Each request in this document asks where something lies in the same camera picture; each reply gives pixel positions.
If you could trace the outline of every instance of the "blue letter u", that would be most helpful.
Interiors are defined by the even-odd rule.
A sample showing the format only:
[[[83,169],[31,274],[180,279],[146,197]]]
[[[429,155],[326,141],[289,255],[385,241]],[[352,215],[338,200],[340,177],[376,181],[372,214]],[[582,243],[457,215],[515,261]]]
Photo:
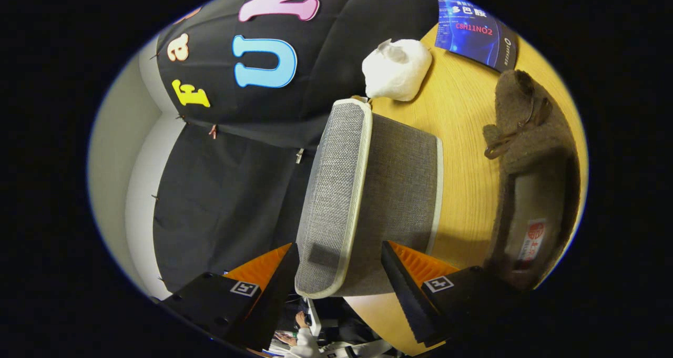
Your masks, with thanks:
[[[240,87],[283,87],[290,83],[297,71],[297,54],[283,40],[245,39],[237,35],[233,38],[231,50],[236,57],[243,56],[246,52],[269,52],[278,56],[278,66],[275,69],[248,68],[237,63],[233,68],[233,76]]]

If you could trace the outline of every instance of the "blue book cover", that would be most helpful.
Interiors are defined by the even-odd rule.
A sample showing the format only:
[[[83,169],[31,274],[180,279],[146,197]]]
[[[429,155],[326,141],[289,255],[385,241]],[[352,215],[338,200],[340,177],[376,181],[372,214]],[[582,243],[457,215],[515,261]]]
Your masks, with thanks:
[[[514,69],[517,35],[501,21],[466,0],[438,0],[440,19],[435,46],[502,73]]]

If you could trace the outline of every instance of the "person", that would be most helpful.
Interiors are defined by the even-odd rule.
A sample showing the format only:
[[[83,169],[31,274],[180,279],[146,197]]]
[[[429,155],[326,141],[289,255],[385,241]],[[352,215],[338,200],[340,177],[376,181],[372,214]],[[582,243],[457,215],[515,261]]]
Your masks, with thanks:
[[[306,314],[303,311],[298,312],[295,320],[299,325],[296,338],[279,332],[274,334],[277,339],[290,346],[285,358],[320,358],[320,348],[306,324]]]
[[[295,320],[300,327],[296,338],[279,332],[274,334],[277,339],[290,346],[290,350],[285,354],[284,358],[321,358],[324,351],[354,345],[354,343],[347,341],[337,341],[330,343],[323,348],[319,348],[317,341],[315,341],[315,337],[311,334],[308,324],[306,324],[306,314],[303,311],[298,312],[295,316]],[[377,358],[382,353],[391,349],[392,346],[390,346],[390,344],[386,341],[379,340],[375,341],[372,346],[361,349],[361,351],[359,351],[359,356],[361,356],[361,358]]]

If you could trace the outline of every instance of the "black cloth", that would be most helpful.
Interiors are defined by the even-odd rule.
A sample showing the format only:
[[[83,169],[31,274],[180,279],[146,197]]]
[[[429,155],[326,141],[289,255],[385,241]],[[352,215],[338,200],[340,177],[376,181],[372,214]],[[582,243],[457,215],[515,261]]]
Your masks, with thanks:
[[[303,196],[293,196],[301,189],[288,188],[310,159],[298,165],[296,149],[226,133],[213,140],[208,132],[185,125],[159,183],[154,247],[169,291],[294,242],[291,225],[301,215]],[[278,224],[283,203],[288,209]]]
[[[260,15],[241,22],[238,11],[248,1],[211,1],[158,37],[161,80],[190,123],[166,163],[154,213],[155,253],[169,291],[295,241],[332,104],[364,94],[362,61],[380,42],[421,39],[438,18],[437,0],[319,0],[309,21]],[[171,61],[168,44],[183,33],[188,57]],[[298,57],[293,80],[281,88],[239,87],[236,63],[274,68],[278,59],[264,52],[234,56],[236,35],[288,42]],[[210,107],[183,106],[176,79],[204,90]],[[208,135],[213,125],[216,140]]]
[[[239,21],[251,0],[214,0],[190,18],[159,34],[161,80],[175,107],[189,121],[218,124],[220,130],[281,147],[314,147],[334,101],[363,95],[363,59],[386,39],[421,39],[438,20],[437,0],[317,0],[309,21],[295,15],[259,15]],[[189,55],[171,61],[167,47],[187,33]],[[279,39],[297,55],[296,73],[281,88],[235,81],[234,66],[272,69],[275,54],[234,56],[233,38]],[[173,80],[204,90],[210,107],[183,106]]]

